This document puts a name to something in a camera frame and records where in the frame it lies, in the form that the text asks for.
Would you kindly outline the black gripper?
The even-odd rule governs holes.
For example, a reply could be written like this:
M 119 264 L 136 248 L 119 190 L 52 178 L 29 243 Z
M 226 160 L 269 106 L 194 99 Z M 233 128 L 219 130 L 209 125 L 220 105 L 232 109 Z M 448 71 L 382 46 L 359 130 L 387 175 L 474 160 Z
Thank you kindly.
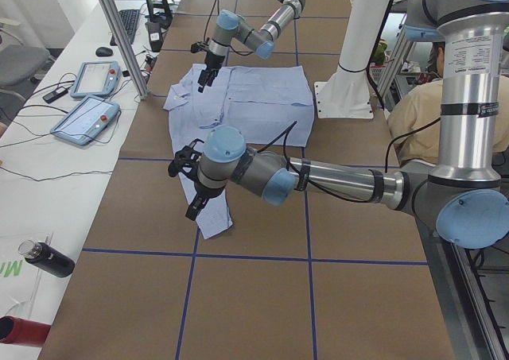
M 223 66 L 226 56 L 216 55 L 213 52 L 207 52 L 204 63 L 206 69 L 202 70 L 198 78 L 198 91 L 202 93 L 206 86 L 211 86 L 218 76 L 219 70 Z
M 196 178 L 194 180 L 196 195 L 188 205 L 185 217 L 195 221 L 201 211 L 206 208 L 208 201 L 221 195 L 226 184 L 226 180 L 200 180 Z

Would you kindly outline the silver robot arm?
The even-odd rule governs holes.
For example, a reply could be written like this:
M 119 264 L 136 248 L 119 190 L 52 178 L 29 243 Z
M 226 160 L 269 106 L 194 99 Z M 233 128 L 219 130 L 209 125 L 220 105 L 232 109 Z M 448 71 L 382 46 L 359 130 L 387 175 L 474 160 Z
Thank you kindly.
M 175 156 L 194 183 L 186 215 L 195 219 L 234 182 L 275 206 L 292 191 L 311 190 L 353 203 L 403 211 L 465 249 L 488 247 L 508 232 L 508 201 L 492 168 L 499 113 L 499 59 L 508 0 L 409 0 L 416 41 L 445 41 L 437 164 L 427 173 L 357 172 L 285 154 L 262 153 L 232 126 L 212 130 L 202 152 Z
M 211 37 L 192 44 L 191 52 L 206 52 L 204 64 L 197 83 L 198 91 L 210 87 L 218 76 L 232 41 L 237 40 L 247 50 L 261 59 L 267 59 L 274 51 L 276 40 L 292 21 L 297 20 L 305 8 L 305 0 L 278 0 L 279 8 L 267 21 L 255 28 L 249 20 L 230 10 L 220 10 L 216 28 Z

